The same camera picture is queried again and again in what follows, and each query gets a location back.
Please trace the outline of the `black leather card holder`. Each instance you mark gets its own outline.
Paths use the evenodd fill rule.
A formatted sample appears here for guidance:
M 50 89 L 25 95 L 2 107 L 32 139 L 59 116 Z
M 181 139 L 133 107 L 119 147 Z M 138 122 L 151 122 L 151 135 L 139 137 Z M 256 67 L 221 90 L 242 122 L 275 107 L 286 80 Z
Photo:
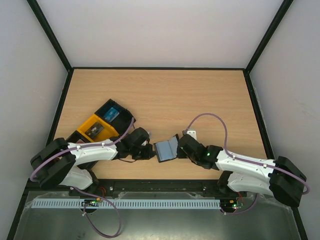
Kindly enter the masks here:
M 171 137 L 169 140 L 159 141 L 154 143 L 154 150 L 159 163 L 174 160 L 178 157 L 178 134 Z

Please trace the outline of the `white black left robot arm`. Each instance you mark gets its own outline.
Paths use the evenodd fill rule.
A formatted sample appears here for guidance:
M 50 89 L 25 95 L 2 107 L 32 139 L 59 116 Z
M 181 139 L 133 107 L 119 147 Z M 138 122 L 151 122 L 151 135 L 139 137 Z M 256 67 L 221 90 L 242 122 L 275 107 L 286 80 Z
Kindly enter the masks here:
M 128 156 L 134 161 L 149 160 L 155 156 L 149 141 L 150 135 L 142 127 L 99 142 L 72 143 L 57 138 L 30 160 L 33 169 L 30 180 L 43 190 L 56 186 L 85 190 L 93 184 L 94 175 L 87 168 L 81 169 L 81 165 L 123 160 Z

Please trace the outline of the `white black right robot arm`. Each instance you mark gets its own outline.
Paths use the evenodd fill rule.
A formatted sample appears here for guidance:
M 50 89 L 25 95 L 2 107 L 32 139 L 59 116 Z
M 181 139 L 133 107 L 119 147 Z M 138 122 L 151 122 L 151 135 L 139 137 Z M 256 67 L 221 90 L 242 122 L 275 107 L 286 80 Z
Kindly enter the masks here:
M 292 208 L 300 205 L 307 178 L 286 157 L 261 159 L 239 155 L 220 146 L 204 146 L 188 134 L 177 145 L 194 164 L 228 172 L 228 178 L 218 183 L 218 191 L 224 196 L 252 192 L 272 196 Z

